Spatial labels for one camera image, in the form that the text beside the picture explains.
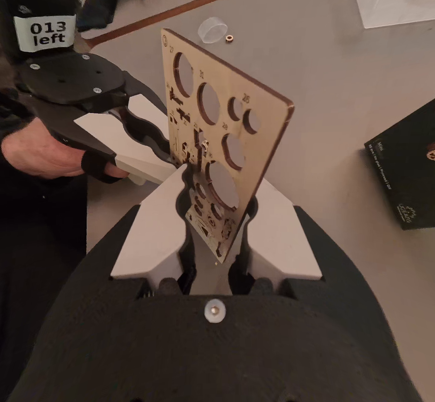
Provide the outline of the person's left forearm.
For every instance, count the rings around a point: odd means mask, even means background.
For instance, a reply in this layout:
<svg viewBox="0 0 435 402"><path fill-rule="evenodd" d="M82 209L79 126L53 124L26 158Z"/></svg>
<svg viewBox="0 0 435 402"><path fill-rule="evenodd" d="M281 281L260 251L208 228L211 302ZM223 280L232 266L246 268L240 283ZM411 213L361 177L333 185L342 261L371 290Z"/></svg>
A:
<svg viewBox="0 0 435 402"><path fill-rule="evenodd" d="M21 130L35 119L28 110L27 101L31 92L19 84L14 87L2 87L0 90L0 143Z"/></svg>

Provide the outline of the dark model kit box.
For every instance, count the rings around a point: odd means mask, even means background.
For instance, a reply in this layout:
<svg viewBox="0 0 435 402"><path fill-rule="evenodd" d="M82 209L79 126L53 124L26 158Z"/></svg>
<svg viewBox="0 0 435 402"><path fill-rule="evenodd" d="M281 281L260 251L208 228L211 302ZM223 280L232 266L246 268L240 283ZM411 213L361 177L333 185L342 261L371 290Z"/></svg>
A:
<svg viewBox="0 0 435 402"><path fill-rule="evenodd" d="M364 144L402 230L435 226L435 100Z"/></svg>

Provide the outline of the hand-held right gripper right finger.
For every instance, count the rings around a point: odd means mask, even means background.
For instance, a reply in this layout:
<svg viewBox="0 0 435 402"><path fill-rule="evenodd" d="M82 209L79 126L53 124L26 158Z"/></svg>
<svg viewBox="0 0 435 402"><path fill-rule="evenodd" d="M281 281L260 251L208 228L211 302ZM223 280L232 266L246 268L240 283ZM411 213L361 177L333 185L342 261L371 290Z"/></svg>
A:
<svg viewBox="0 0 435 402"><path fill-rule="evenodd" d="M285 280L313 280L322 272L294 204L263 179L250 201L234 261L234 292L248 294L256 280L268 279L273 290Z"/></svg>

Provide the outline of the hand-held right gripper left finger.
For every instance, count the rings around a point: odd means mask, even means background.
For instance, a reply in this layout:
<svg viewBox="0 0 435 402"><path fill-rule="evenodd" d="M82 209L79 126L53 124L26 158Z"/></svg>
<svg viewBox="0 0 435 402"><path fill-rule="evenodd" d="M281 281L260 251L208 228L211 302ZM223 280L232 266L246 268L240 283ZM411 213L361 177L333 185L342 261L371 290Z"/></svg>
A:
<svg viewBox="0 0 435 402"><path fill-rule="evenodd" d="M193 185L190 164L180 166L139 205L126 240L112 268L114 279L145 279L156 291L166 278L191 291L197 270L194 243L186 214Z"/></svg>

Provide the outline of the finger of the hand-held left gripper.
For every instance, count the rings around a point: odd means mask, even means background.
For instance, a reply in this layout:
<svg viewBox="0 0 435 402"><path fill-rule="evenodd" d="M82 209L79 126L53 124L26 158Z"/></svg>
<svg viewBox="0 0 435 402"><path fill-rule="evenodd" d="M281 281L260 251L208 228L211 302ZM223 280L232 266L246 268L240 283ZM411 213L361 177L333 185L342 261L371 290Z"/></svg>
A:
<svg viewBox="0 0 435 402"><path fill-rule="evenodd" d="M146 181L161 184L176 171L150 147L133 140L122 122L111 114L87 113L74 122L115 152L116 166L128 172L128 178L137 185Z"/></svg>
<svg viewBox="0 0 435 402"><path fill-rule="evenodd" d="M165 162L171 162L167 109L158 95L127 71L124 91L128 105L117 107L127 134Z"/></svg>

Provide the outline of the black cloth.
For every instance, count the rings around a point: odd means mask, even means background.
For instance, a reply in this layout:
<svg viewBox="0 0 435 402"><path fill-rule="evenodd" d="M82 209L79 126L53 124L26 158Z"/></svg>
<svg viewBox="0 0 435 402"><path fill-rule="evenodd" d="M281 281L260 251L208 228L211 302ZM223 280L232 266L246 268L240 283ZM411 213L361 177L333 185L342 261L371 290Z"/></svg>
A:
<svg viewBox="0 0 435 402"><path fill-rule="evenodd" d="M117 0L85 0L77 19L79 33L104 29L112 23Z"/></svg>

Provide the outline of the person's left hand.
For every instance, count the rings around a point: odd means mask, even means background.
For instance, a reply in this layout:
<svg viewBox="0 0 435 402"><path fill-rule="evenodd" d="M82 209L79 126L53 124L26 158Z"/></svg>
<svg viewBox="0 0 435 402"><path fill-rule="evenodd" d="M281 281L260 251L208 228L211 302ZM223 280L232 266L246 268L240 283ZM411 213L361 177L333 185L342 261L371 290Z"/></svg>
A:
<svg viewBox="0 0 435 402"><path fill-rule="evenodd" d="M39 118L6 136L2 154L16 170L42 179L77 177L84 174L84 151L61 144Z"/></svg>

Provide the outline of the wooden parts sheet round holes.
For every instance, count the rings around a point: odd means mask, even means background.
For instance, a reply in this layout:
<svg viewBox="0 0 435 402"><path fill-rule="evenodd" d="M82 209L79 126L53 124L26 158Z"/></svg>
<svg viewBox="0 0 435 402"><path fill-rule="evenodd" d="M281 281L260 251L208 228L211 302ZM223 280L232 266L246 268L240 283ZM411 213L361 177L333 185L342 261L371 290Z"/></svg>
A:
<svg viewBox="0 0 435 402"><path fill-rule="evenodd" d="M175 31L160 35L171 161L192 172L186 219L223 263L294 104Z"/></svg>

